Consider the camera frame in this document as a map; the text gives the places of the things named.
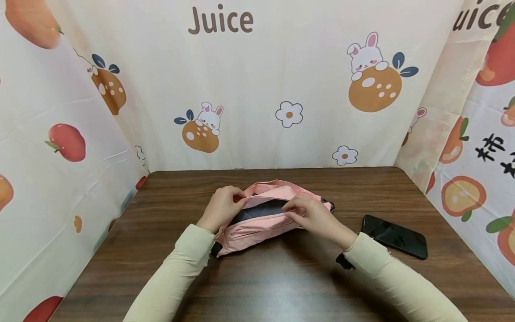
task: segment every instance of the pink waist bag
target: pink waist bag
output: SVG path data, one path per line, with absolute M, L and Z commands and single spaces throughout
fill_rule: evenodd
M 334 210 L 331 202 L 287 181 L 258 182 L 244 192 L 248 202 L 217 234 L 211 249 L 211 255 L 217 258 L 299 228 L 281 209 L 297 195 L 319 200 L 329 211 Z

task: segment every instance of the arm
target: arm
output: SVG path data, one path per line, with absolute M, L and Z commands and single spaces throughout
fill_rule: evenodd
M 386 247 L 364 233 L 357 235 L 344 226 L 321 202 L 298 196 L 284 205 L 283 210 L 307 231 L 344 249 L 346 259 L 371 279 L 409 321 L 467 321 L 433 284 L 392 257 Z
M 245 205 L 243 192 L 228 186 L 218 189 L 197 225 L 189 225 L 132 303 L 123 322 L 170 322 L 193 280 L 207 266 L 209 252 L 220 227 Z

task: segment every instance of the chinese character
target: chinese character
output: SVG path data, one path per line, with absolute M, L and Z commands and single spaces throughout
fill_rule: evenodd
M 513 164 L 515 162 L 515 158 L 513 158 L 513 161 L 511 161 L 510 163 L 504 163 L 504 162 L 501 162 L 501 165 L 504 167 L 504 174 L 506 173 L 509 173 L 511 174 L 511 177 L 513 179 L 515 179 L 515 168 L 513 168 Z
M 499 149 L 501 151 L 505 151 L 503 148 L 504 140 L 500 137 L 494 138 L 494 133 L 489 138 L 484 138 L 483 141 L 485 141 L 485 145 L 482 148 L 476 148 L 477 151 L 477 157 L 482 158 L 483 161 L 486 162 L 486 159 L 489 159 L 491 161 L 495 161 L 495 159 L 490 155 L 490 152 L 495 153 L 497 152 L 496 149 Z

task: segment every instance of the bunny illustration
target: bunny illustration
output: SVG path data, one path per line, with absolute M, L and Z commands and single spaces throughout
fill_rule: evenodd
M 418 122 L 418 119 L 425 116 L 427 114 L 427 110 L 425 107 L 421 107 L 417 110 L 417 114 L 415 114 L 415 117 L 413 117 L 413 121 L 411 122 L 411 125 L 409 126 L 408 133 L 411 133 L 413 131 L 413 127 Z
M 219 106 L 216 111 L 213 111 L 213 106 L 209 102 L 202 103 L 202 112 L 198 115 L 195 123 L 198 126 L 208 126 L 211 128 L 211 133 L 216 136 L 220 135 L 220 116 L 224 112 L 224 107 Z
M 347 49 L 347 54 L 352 57 L 352 81 L 357 81 L 363 76 L 363 70 L 375 66 L 378 71 L 388 68 L 388 62 L 383 60 L 381 50 L 377 47 L 379 37 L 377 32 L 372 32 L 367 37 L 365 47 L 352 44 Z

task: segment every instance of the black phone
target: black phone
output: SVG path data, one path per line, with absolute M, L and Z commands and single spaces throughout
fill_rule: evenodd
M 361 231 L 385 246 L 419 259 L 427 258 L 427 242 L 421 233 L 371 215 L 363 218 Z

